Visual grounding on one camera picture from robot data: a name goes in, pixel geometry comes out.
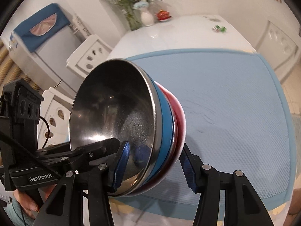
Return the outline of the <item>person's left hand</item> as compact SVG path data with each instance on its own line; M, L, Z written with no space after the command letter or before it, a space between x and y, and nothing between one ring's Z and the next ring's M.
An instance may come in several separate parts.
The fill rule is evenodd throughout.
M43 201L47 200L55 186L56 185L51 185L48 187L40 188L40 191L42 191ZM26 213L26 215L32 219L35 219L35 214L33 212L38 213L40 209L40 207L35 203L35 201L24 191L19 191L18 189L13 191L13 195L22 207L23 211Z

